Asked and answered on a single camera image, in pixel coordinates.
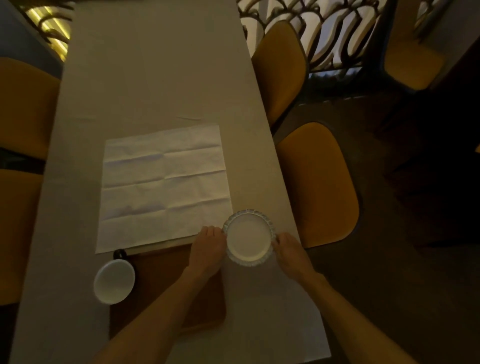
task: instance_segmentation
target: black mug handle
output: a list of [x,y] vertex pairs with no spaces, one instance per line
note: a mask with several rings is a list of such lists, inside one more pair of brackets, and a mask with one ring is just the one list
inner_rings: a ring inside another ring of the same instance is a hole
[[113,259],[124,259],[127,260],[127,252],[123,249],[117,249],[113,252]]

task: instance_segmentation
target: mug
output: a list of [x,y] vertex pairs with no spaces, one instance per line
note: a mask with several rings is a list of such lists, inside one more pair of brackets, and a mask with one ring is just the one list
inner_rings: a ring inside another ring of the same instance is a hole
[[135,269],[127,261],[127,253],[123,249],[114,251],[110,260],[97,272],[93,291],[101,303],[115,304],[123,301],[132,291],[135,284]]

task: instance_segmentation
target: brown tray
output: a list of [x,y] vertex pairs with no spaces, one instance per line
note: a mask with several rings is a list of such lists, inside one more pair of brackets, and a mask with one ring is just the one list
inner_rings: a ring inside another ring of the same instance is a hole
[[[158,296],[170,287],[188,265],[189,245],[129,255],[135,268],[135,286],[129,296],[110,306],[110,338],[127,326]],[[226,306],[221,272],[215,274],[198,293],[185,317],[181,334],[220,325]]]

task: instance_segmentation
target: ornate metal railing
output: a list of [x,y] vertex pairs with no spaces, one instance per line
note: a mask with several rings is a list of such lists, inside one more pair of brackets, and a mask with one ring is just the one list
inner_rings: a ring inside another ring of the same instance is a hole
[[[26,13],[39,33],[64,59],[70,39],[73,2],[11,0]],[[270,27],[285,19],[297,30],[310,71],[361,66],[362,53],[386,0],[236,0],[251,54]],[[416,27],[439,0],[422,1]]]
[[[250,53],[279,20],[297,30],[310,71],[361,66],[361,56],[386,0],[236,0]],[[438,0],[425,0],[416,27]]]

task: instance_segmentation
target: unfolded white napkin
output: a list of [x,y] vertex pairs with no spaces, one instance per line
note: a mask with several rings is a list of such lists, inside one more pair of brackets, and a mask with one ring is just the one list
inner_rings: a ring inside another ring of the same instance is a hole
[[97,253],[195,235],[231,214],[218,125],[106,141]]

